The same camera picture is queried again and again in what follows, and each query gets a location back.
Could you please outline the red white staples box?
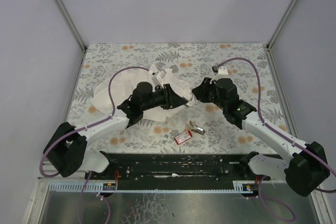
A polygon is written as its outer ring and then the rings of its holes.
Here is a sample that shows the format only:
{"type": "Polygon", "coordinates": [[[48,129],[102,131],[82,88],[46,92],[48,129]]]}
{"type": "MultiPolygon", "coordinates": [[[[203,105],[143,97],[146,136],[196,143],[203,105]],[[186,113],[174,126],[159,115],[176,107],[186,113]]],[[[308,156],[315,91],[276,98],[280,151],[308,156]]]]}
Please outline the red white staples box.
{"type": "Polygon", "coordinates": [[[191,131],[185,131],[174,138],[177,145],[181,145],[192,138],[191,131]]]}

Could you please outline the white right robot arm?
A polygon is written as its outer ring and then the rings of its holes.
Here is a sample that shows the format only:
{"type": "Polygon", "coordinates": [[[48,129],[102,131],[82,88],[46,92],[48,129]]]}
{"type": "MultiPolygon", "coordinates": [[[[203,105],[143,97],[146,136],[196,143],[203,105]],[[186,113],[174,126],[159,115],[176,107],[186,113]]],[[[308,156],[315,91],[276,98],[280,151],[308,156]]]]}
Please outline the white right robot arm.
{"type": "Polygon", "coordinates": [[[304,197],[330,176],[325,151],[319,143],[307,144],[260,119],[257,109],[240,99],[231,79],[205,78],[192,92],[198,101],[218,106],[229,123],[262,140],[280,156],[249,154],[248,166],[254,174],[285,181],[304,197]]]}

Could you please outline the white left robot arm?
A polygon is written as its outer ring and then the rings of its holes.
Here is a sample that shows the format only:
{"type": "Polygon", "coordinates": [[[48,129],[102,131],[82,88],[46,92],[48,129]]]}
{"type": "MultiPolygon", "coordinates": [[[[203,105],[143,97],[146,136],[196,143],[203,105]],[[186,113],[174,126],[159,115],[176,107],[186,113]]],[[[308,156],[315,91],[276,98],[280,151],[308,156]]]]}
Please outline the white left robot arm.
{"type": "Polygon", "coordinates": [[[79,170],[103,173],[110,162],[105,154],[89,151],[89,144],[137,124],[147,110],[176,109],[190,105],[192,100],[190,89],[170,84],[153,87],[148,82],[140,82],[111,115],[81,127],[68,122],[60,124],[46,145],[41,161],[48,160],[56,169],[56,174],[62,177],[69,177],[79,170]]]}

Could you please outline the brown small stapler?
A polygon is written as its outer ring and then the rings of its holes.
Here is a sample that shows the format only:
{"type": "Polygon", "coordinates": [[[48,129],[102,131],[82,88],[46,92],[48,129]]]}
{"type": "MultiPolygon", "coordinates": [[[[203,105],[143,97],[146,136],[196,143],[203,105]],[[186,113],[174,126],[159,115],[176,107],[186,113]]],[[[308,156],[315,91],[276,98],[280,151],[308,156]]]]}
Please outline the brown small stapler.
{"type": "Polygon", "coordinates": [[[205,134],[205,130],[198,125],[196,125],[193,121],[189,121],[189,124],[191,126],[191,131],[200,135],[205,134]]]}

